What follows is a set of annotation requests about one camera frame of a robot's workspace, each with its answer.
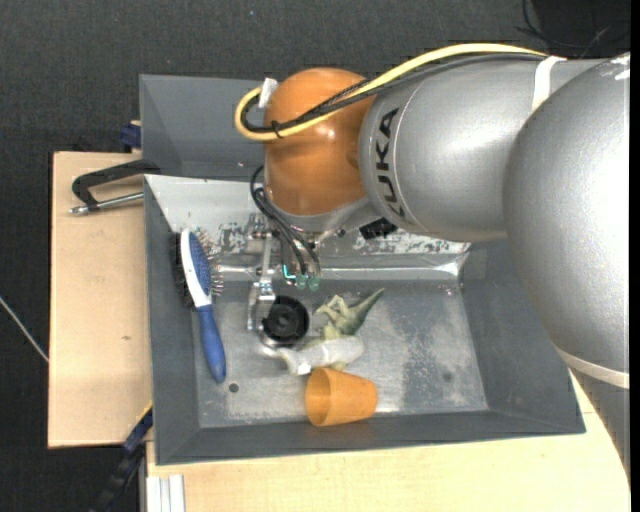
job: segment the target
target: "wire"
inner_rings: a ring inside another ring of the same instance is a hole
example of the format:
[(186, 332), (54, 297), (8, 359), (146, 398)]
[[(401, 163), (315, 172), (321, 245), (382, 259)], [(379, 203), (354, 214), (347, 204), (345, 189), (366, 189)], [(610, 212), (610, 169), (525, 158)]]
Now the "wire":
[(307, 273), (307, 264), (304, 261), (304, 257), (300, 252), (300, 249), (295, 243), (296, 241), (300, 243), (300, 245), (302, 245), (302, 247), (309, 254), (311, 259), (313, 259), (313, 262), (316, 265), (316, 271), (319, 273), (320, 259), (318, 258), (318, 255), (316, 254), (316, 252), (313, 250), (313, 247), (311, 247), (309, 242), (307, 242), (303, 236), (301, 236), (294, 229), (292, 229), (292, 227), (280, 216), (278, 211), (269, 203), (269, 200), (267, 199), (264, 188), (263, 187), (256, 188), (255, 186), (256, 180), (258, 178), (258, 175), (262, 172), (263, 169), (264, 169), (264, 166), (262, 165), (258, 167), (253, 173), (253, 175), (251, 176), (251, 180), (249, 183), (249, 190), (251, 192), (251, 197), (253, 198), (254, 203), (264, 215), (266, 215), (269, 219), (275, 222), (275, 224), (278, 226), (280, 234), (285, 239), (285, 241), (289, 244), (289, 246), (291, 247), (291, 251), (293, 252), (296, 259), (298, 260), (298, 264), (300, 265), (300, 272), (302, 274)]
[[(335, 101), (337, 98), (344, 97), (345, 99), (350, 99), (357, 97), (358, 99), (364, 98), (364, 94), (375, 90), (378, 87), (382, 87), (394, 80), (397, 80), (403, 75), (416, 70), (426, 64), (433, 63), (435, 61), (441, 59), (447, 59), (450, 57), (455, 57), (464, 54), (470, 53), (520, 53), (520, 54), (528, 54), (528, 55), (537, 55), (540, 57), (546, 56), (544, 53), (537, 52), (535, 50), (529, 50), (526, 48), (520, 48), (517, 46), (503, 45), (503, 44), (495, 44), (495, 43), (469, 43), (469, 44), (459, 44), (454, 46), (448, 46), (445, 48), (440, 48), (438, 50), (433, 50), (431, 52), (425, 53), (418, 57), (415, 57), (404, 64), (401, 64), (395, 68), (390, 69), (386, 73), (383, 73), (378, 78), (373, 80), (365, 80), (360, 82), (359, 84), (355, 84), (344, 91), (338, 93), (334, 97), (329, 100), (325, 100), (323, 103), (319, 105), (324, 107), (327, 102), (331, 103), (331, 101)], [(289, 135), (295, 135), (307, 128), (318, 124), (330, 116), (334, 115), (337, 111), (334, 110), (327, 114), (314, 116), (312, 119), (301, 123), (295, 123), (291, 125), (291, 122), (285, 123), (272, 123), (271, 127), (261, 127), (259, 130), (253, 130), (247, 127), (246, 123), (246, 115), (253, 105), (258, 100), (260, 96), (261, 87), (256, 87), (255, 89), (248, 92), (245, 96), (242, 97), (238, 106), (236, 107), (234, 113), (234, 125), (239, 133), (243, 136), (256, 141), (267, 142), (279, 138), (288, 137)]]
[(597, 43), (599, 47), (601, 47), (604, 44), (612, 44), (612, 43), (616, 43), (618, 41), (621, 41), (622, 39), (624, 39), (630, 32), (631, 32), (631, 27), (629, 27), (629, 29), (627, 29), (626, 31), (624, 31), (621, 35), (619, 35), (618, 37), (613, 37), (609, 40), (605, 40), (604, 42), (600, 40), (600, 38), (609, 31), (609, 29), (611, 28), (611, 25), (597, 30), (597, 27), (595, 27), (595, 20), (594, 20), (594, 31), (595, 31), (595, 35), (594, 37), (591, 39), (591, 42), (588, 45), (582, 45), (582, 44), (574, 44), (574, 43), (568, 43), (568, 42), (564, 42), (564, 41), (558, 41), (557, 39), (552, 39), (549, 36), (547, 36), (544, 32), (542, 32), (542, 30), (540, 30), (539, 28), (537, 28), (533, 22), (531, 21), (531, 16), (529, 14), (529, 7), (528, 7), (528, 1), (529, 0), (522, 0), (522, 17), (524, 18), (525, 23), (527, 24), (527, 28), (524, 27), (516, 27), (520, 32), (524, 32), (525, 34), (530, 34), (533, 35), (535, 37), (537, 37), (538, 39), (544, 41), (547, 44), (551, 44), (551, 45), (556, 45), (556, 46), (564, 46), (565, 48), (571, 48), (574, 50), (584, 50), (582, 52), (582, 55), (580, 56), (580, 58), (584, 57), (587, 52), (591, 49), (591, 47)]
[(531, 54), (513, 54), (513, 53), (506, 53), (506, 54), (500, 54), (500, 53), (494, 53), (494, 54), (487, 54), (487, 55), (478, 55), (478, 56), (474, 56), (474, 57), (461, 57), (458, 58), (456, 60), (450, 61), (450, 62), (446, 62), (444, 64), (439, 64), (436, 66), (433, 66), (431, 68), (427, 68), (423, 71), (419, 71), (415, 74), (407, 74), (404, 75), (400, 78), (397, 78), (396, 80), (393, 80), (392, 82), (380, 85), (378, 87), (375, 87), (374, 89), (370, 89), (367, 92), (358, 94), (357, 96), (351, 96), (347, 99), (341, 100), (341, 101), (337, 101), (335, 103), (331, 103), (327, 106), (323, 106), (323, 105), (318, 105), (316, 107), (313, 107), (311, 110), (305, 112), (304, 114), (302, 114), (300, 117), (296, 118), (296, 120), (301, 120), (301, 121), (306, 121), (307, 120), (307, 116), (310, 116), (312, 114), (326, 114), (328, 112), (332, 112), (334, 110), (339, 110), (341, 108), (344, 108), (346, 106), (349, 106), (353, 103), (356, 103), (368, 96), (373, 96), (375, 94), (380, 93), (381, 91), (384, 90), (388, 90), (392, 87), (397, 87), (398, 85), (404, 84), (406, 82), (409, 82), (411, 80), (414, 80), (416, 78), (424, 78), (426, 76), (432, 76), (438, 73), (442, 73), (443, 71), (449, 71), (451, 69), (455, 69), (457, 67), (461, 67), (461, 66), (466, 66), (468, 64), (474, 64), (477, 62), (485, 62), (487, 60), (502, 60), (502, 59), (513, 59), (517, 57), (519, 60), (542, 60), (543, 57), (538, 56), (538, 55), (531, 55)]
[(131, 484), (136, 470), (144, 460), (145, 447), (142, 440), (153, 426), (153, 408), (150, 403), (142, 417), (133, 427), (122, 446), (123, 456), (104, 485), (102, 492), (89, 512), (111, 512)]
[(9, 304), (7, 304), (5, 302), (5, 300), (2, 298), (2, 295), (0, 295), (0, 304), (2, 304), (2, 306), (4, 307), (4, 309), (7, 310), (7, 313), (9, 313), (9, 316), (11, 318), (13, 318), (14, 322), (16, 324), (18, 324), (18, 327), (20, 327), (20, 330), (24, 333), (24, 335), (27, 337), (27, 339), (29, 340), (29, 343), (31, 343), (31, 345), (33, 345), (33, 348), (35, 348), (38, 351), (38, 354), (40, 354), (40, 357), (42, 357), (42, 359), (44, 359), (47, 363), (49, 362), (49, 356), (47, 356), (47, 354), (45, 353), (44, 350), (42, 350), (42, 347), (40, 347), (40, 345), (38, 344), (38, 342), (35, 340), (35, 338), (31, 335), (31, 333), (29, 331), (27, 331), (27, 328), (24, 326), (24, 324), (20, 321), (20, 319), (18, 318), (18, 315), (16, 315), (13, 310), (11, 309), (11, 307), (9, 307)]

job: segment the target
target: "orange cup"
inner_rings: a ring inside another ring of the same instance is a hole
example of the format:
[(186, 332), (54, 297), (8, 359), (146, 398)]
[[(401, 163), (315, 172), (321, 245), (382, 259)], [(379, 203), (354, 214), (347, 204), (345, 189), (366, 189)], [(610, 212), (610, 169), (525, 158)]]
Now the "orange cup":
[(304, 401), (309, 421), (326, 427), (369, 418), (376, 410), (378, 393), (367, 379), (316, 368), (307, 381)]

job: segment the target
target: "yellow cable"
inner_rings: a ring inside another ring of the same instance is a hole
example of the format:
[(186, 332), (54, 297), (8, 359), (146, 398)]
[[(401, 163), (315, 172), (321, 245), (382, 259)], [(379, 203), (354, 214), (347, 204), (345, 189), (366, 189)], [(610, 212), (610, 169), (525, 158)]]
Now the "yellow cable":
[[(404, 64), (400, 64), (399, 66), (390, 69), (389, 71), (387, 71), (386, 73), (383, 73), (378, 78), (376, 78), (375, 80), (372, 80), (371, 82), (364, 85), (363, 87), (356, 89), (351, 93), (347, 94), (344, 97), (344, 99), (351, 98), (354, 95), (362, 94), (376, 87), (385, 85), (391, 82), (392, 80), (395, 80), (396, 78), (408, 73), (413, 69), (416, 69), (420, 66), (424, 66), (425, 64), (428, 64), (429, 62), (445, 59), (448, 57), (453, 57), (456, 55), (467, 54), (467, 53), (527, 53), (531, 55), (539, 55), (541, 57), (546, 56), (546, 54), (535, 51), (535, 50), (529, 50), (527, 48), (519, 48), (517, 46), (510, 46), (510, 45), (496, 44), (496, 43), (468, 43), (468, 44), (458, 44), (453, 46), (447, 46), (445, 48), (440, 48), (438, 50), (433, 50), (431, 52), (427, 52), (422, 55), (419, 55), (418, 57), (415, 57), (410, 61), (405, 62)], [(235, 115), (234, 115), (234, 124), (238, 132), (240, 132), (240, 134), (242, 134), (243, 136), (251, 140), (266, 142), (266, 141), (275, 140), (282, 137), (288, 137), (289, 135), (294, 135), (303, 130), (306, 130), (307, 128), (315, 124), (321, 123), (325, 119), (328, 119), (333, 114), (338, 112), (336, 110), (328, 114), (324, 114), (322, 116), (316, 117), (315, 119), (305, 121), (296, 126), (279, 130), (278, 131), (279, 136), (275, 132), (267, 132), (267, 133), (253, 132), (242, 124), (242, 112), (252, 99), (256, 98), (257, 96), (260, 96), (260, 91), (261, 91), (261, 88), (256, 87), (255, 89), (247, 93), (245, 96), (243, 96), (242, 99), (240, 100), (240, 103), (236, 107)]]

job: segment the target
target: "brush bristles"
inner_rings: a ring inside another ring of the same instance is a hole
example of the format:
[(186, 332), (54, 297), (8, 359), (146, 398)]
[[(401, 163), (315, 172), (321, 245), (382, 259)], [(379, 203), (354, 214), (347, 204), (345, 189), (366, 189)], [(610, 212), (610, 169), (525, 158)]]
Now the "brush bristles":
[[(224, 290), (222, 274), (218, 271), (220, 253), (215, 249), (215, 244), (208, 233), (198, 228), (194, 234), (205, 251), (211, 269), (211, 294), (219, 296)], [(189, 293), (187, 280), (184, 276), (184, 266), (182, 265), (182, 253), (180, 250), (180, 233), (173, 233), (169, 237), (169, 258), (178, 295), (182, 298), (186, 307), (195, 307), (191, 293)]]

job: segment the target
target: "toy dinosaur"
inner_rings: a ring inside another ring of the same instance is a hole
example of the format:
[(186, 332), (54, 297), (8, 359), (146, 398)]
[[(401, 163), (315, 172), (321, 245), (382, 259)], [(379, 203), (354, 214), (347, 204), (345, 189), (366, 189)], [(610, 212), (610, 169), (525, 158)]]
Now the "toy dinosaur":
[(339, 295), (334, 295), (327, 303), (316, 310), (316, 314), (324, 313), (329, 317), (329, 323), (324, 327), (326, 339), (340, 336), (353, 336), (364, 323), (367, 313), (384, 293), (384, 288), (372, 293), (365, 300), (355, 306), (347, 306)]

